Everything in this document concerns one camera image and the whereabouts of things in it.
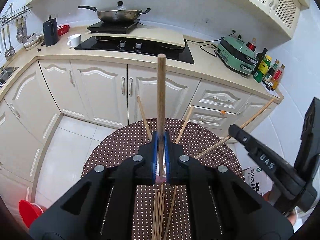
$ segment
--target green appliance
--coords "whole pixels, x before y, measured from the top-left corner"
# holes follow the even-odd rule
[[[239,74],[250,75],[258,62],[244,41],[231,36],[222,37],[216,51],[227,68]]]

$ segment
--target cutting board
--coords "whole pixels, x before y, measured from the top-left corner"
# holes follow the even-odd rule
[[[148,41],[157,41],[166,44],[172,44],[180,47],[185,47],[186,44],[183,39],[182,33],[178,33],[176,31],[167,30],[163,28],[146,26],[138,24],[135,29],[133,29],[130,33],[91,33],[88,31],[85,36],[107,36],[107,37],[124,37],[124,38],[133,38],[140,40],[148,40]]]

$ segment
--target power cord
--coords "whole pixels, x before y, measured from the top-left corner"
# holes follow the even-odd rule
[[[231,35],[233,35],[233,34],[235,34],[235,33],[236,33],[236,31],[235,31],[235,30],[232,30],[232,33],[229,34],[228,36],[231,36]],[[221,41],[221,39],[212,40],[212,41],[191,41],[191,42],[195,42],[195,43],[206,43],[206,42],[213,42],[213,41]],[[213,50],[213,51],[214,51],[215,54],[212,54],[212,53],[206,51],[206,50],[203,48],[204,46],[208,46],[208,45],[212,45],[212,46],[214,47],[214,50]],[[217,48],[217,46],[214,45],[214,44],[212,44],[212,43],[209,43],[209,44],[205,44],[205,45],[201,45],[201,46],[200,46],[200,49],[202,49],[203,51],[205,51],[206,53],[208,53],[208,54],[210,54],[211,56],[214,56],[214,57],[217,57],[217,56],[218,56],[218,55],[217,55],[217,52],[216,52],[216,48]]]

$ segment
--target brown tablecloth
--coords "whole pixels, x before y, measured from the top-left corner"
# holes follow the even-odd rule
[[[183,122],[184,121],[177,119],[166,119],[165,130],[170,131],[172,142],[175,142],[178,137]],[[151,132],[156,130],[156,119],[148,119],[148,124]],[[219,140],[219,137],[206,128],[188,122],[179,144],[183,146],[186,155],[195,157]],[[119,165],[124,159],[137,154],[140,145],[148,142],[148,135],[143,121],[130,124],[115,131],[106,137],[91,153],[90,158],[84,165],[82,176],[86,175],[98,164],[105,165],[106,167]],[[223,164],[231,169],[236,175],[244,179],[236,155],[226,144],[223,144],[213,152],[204,155],[199,161],[209,167],[217,167]],[[159,185],[137,186],[137,196],[133,215],[133,240],[151,239],[153,199],[156,187],[160,188]],[[174,186],[171,187],[168,184],[164,184],[165,206],[162,236],[164,235],[165,226],[168,220],[173,189]],[[190,239],[188,203],[185,186],[178,186],[177,188],[175,206],[167,239]]]

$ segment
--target black kettle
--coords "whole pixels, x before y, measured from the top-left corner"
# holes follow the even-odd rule
[[[59,41],[57,19],[51,19],[43,23],[44,43],[46,46],[51,46]]]

